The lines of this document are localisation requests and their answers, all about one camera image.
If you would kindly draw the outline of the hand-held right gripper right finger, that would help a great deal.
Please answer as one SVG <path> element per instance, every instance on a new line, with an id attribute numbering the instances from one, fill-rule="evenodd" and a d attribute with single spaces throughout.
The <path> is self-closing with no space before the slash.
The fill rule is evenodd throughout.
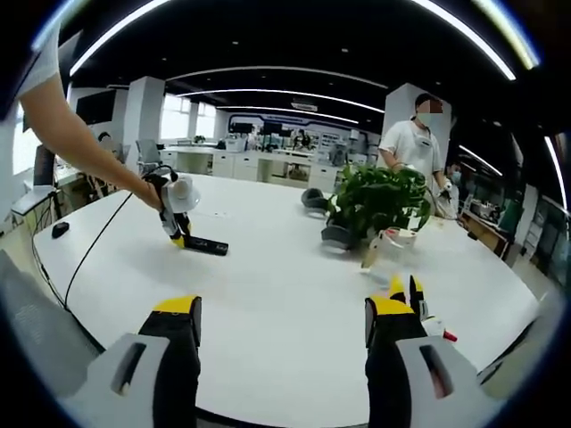
<path id="1" fill-rule="evenodd" d="M 370 427 L 483 427 L 476 370 L 407 304 L 365 300 Z"/>

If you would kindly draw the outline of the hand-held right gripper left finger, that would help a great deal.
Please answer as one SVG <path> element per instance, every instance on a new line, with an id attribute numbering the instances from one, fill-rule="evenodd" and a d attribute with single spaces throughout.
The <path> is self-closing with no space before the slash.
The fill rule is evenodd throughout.
<path id="1" fill-rule="evenodd" d="M 202 299 L 155 306 L 88 367 L 90 427 L 195 427 Z"/>

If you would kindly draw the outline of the person's left hand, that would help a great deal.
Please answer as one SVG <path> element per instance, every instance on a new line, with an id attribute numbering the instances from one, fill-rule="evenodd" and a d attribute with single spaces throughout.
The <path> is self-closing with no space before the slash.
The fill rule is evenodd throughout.
<path id="1" fill-rule="evenodd" d="M 158 211 L 162 211 L 162 202 L 161 202 L 161 198 L 158 195 L 154 185 L 152 185 L 151 183 L 146 182 L 145 183 L 145 190 L 143 192 L 143 195 L 141 196 L 141 199 L 150 207 L 158 210 Z"/>

